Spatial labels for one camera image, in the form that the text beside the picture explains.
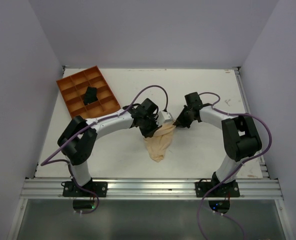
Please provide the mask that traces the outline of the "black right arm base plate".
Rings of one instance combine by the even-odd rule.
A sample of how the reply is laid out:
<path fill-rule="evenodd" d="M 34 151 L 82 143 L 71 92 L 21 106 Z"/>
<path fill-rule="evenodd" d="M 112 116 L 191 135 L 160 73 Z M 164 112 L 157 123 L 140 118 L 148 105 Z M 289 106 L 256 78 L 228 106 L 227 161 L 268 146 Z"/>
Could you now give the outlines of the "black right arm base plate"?
<path fill-rule="evenodd" d="M 210 181 L 197 181 L 195 185 L 195 194 L 197 198 L 202 198 L 214 185 Z M 238 198 L 240 197 L 240 190 L 238 183 L 234 180 L 229 183 L 223 183 L 213 191 L 211 191 L 207 198 Z"/>

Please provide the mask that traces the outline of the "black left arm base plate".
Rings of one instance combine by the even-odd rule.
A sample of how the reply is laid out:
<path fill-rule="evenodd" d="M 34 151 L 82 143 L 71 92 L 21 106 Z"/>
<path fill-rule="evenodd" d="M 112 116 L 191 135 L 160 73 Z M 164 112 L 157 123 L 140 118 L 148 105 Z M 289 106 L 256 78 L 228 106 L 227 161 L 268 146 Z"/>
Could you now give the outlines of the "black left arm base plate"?
<path fill-rule="evenodd" d="M 63 187 L 62 196 L 63 197 L 73 197 L 73 198 L 87 198 L 91 196 L 89 191 L 95 193 L 100 198 L 105 198 L 108 190 L 108 183 L 106 181 L 90 181 L 82 186 L 81 190 L 73 181 L 64 181 L 61 183 Z"/>

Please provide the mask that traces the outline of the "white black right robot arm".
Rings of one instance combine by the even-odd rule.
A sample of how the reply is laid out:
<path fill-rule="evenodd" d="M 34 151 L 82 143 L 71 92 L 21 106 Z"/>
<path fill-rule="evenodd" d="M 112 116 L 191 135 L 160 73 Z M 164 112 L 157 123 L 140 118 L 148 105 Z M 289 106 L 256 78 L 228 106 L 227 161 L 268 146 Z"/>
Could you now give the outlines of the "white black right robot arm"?
<path fill-rule="evenodd" d="M 203 103 L 197 92 L 189 93 L 184 98 L 186 104 L 174 125 L 179 128 L 190 128 L 191 124 L 197 121 L 220 129 L 226 153 L 210 181 L 200 179 L 195 183 L 196 196 L 201 198 L 209 193 L 210 197 L 224 197 L 228 194 L 239 197 L 236 177 L 242 161 L 253 157 L 262 149 L 262 141 L 253 118 L 246 114 L 220 113 L 210 103 Z"/>

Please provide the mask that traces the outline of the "cream beige underwear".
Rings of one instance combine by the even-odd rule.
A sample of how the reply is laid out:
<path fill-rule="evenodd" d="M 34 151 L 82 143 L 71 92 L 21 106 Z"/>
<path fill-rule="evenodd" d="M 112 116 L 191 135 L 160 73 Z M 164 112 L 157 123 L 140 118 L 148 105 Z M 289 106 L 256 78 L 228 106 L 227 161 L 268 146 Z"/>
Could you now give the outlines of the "cream beige underwear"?
<path fill-rule="evenodd" d="M 157 163 L 164 159 L 166 150 L 172 143 L 176 128 L 174 123 L 174 121 L 164 123 L 152 137 L 143 139 L 149 157 Z"/>

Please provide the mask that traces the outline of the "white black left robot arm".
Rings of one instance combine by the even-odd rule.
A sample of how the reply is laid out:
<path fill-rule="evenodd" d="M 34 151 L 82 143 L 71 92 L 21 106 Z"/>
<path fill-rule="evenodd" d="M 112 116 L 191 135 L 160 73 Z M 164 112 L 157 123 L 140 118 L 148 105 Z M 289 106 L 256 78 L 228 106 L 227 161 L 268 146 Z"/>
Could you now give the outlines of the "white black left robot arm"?
<path fill-rule="evenodd" d="M 131 128 L 139 128 L 143 137 L 150 138 L 160 128 L 157 124 L 158 110 L 158 106 L 146 98 L 142 103 L 125 106 L 102 117 L 74 117 L 57 144 L 68 161 L 75 192 L 84 197 L 95 191 L 88 169 L 88 159 L 98 139 Z"/>

